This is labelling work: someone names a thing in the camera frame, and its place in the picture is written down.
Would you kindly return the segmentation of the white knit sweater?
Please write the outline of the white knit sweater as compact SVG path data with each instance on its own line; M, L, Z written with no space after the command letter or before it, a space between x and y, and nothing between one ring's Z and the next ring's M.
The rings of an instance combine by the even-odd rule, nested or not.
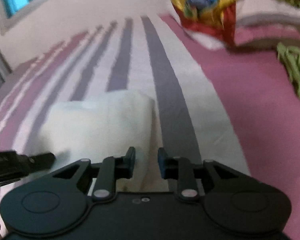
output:
M149 165L154 100L136 90L117 90L94 100L55 103L39 130L34 153L51 152L57 170L82 158L100 163L136 149L133 176L119 191L140 191Z

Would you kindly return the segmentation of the pink grey striped bedspread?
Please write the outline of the pink grey striped bedspread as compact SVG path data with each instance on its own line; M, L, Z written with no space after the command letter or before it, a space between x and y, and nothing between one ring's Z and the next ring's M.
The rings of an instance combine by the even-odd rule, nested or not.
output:
M284 192L284 228L300 239L300 99L274 51L208 50L170 16L97 25L19 65L0 88L0 151L35 155L59 102L136 90L154 100L143 192L168 191L163 147L193 163L215 160Z

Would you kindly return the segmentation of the green garment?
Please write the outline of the green garment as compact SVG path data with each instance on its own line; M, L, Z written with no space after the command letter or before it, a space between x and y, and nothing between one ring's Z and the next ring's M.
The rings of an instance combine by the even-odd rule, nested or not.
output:
M277 58L284 65L296 96L300 99L300 48L279 43L276 50Z

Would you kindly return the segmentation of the colourful satin cloth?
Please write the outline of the colourful satin cloth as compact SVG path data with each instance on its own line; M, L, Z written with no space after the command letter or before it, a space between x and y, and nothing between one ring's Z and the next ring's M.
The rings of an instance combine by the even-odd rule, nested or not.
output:
M234 45L236 2L238 0L170 0L181 25ZM299 0L284 1L300 8Z

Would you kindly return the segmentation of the striped pink pillow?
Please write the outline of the striped pink pillow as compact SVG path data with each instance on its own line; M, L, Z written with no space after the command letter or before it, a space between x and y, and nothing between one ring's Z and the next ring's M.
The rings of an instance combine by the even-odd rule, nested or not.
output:
M300 9L278 0L239 0L235 45L269 48L278 42L300 45Z

